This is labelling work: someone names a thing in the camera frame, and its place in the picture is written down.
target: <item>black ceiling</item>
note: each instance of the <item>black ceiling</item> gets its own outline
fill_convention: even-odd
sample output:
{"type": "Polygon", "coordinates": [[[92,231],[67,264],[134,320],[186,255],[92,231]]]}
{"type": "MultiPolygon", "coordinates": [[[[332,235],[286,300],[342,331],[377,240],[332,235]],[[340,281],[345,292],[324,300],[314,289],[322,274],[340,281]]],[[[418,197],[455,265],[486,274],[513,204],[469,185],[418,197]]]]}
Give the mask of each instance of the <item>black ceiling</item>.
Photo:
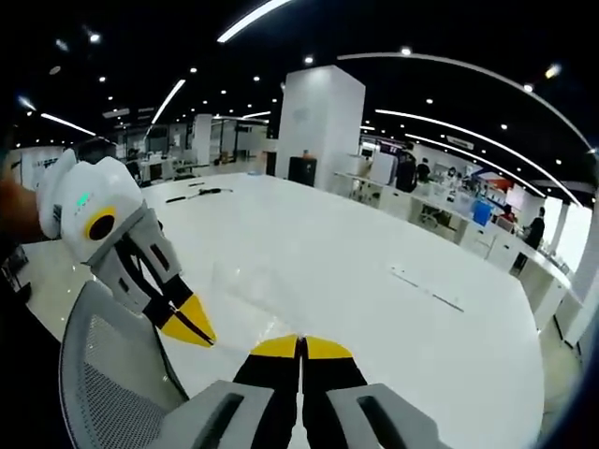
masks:
{"type": "MultiPolygon", "coordinates": [[[[563,113],[592,146],[599,146],[599,88],[594,70],[596,38],[592,12],[569,2],[551,8],[522,2],[389,2],[362,0],[294,0],[265,16],[226,44],[217,37],[247,12],[265,3],[254,1],[168,2],[158,7],[17,7],[2,27],[7,47],[3,67],[10,67],[10,91],[23,94],[38,112],[48,112],[108,136],[118,120],[102,112],[132,109],[133,125],[149,119],[139,109],[157,108],[177,80],[182,90],[160,119],[174,121],[190,108],[196,112],[236,115],[270,110],[282,99],[280,84],[291,71],[336,64],[367,87],[365,120],[386,136],[409,132],[438,139],[449,134],[472,141],[475,153],[486,150],[491,161],[525,180],[542,180],[536,170],[484,141],[375,109],[430,117],[476,131],[525,154],[563,181],[596,185],[594,156],[555,114],[529,95],[464,68],[415,59],[337,61],[361,52],[398,51],[454,58],[493,70],[534,91],[563,113]],[[102,40],[89,42],[87,30],[102,40]],[[68,51],[55,44],[63,40],[68,51]],[[552,63],[560,76],[546,80],[552,63]],[[60,71],[50,75],[59,65],[60,71]],[[190,74],[189,68],[197,73],[190,74]],[[99,77],[107,78],[100,83],[99,77]],[[253,77],[259,76],[260,82],[253,77]],[[432,105],[426,103],[433,98],[432,105]],[[500,124],[508,125],[502,130],[500,124]]],[[[16,140],[23,146],[76,141],[87,136],[19,109],[16,140]]],[[[581,195],[585,203],[591,196],[581,195]]]]}

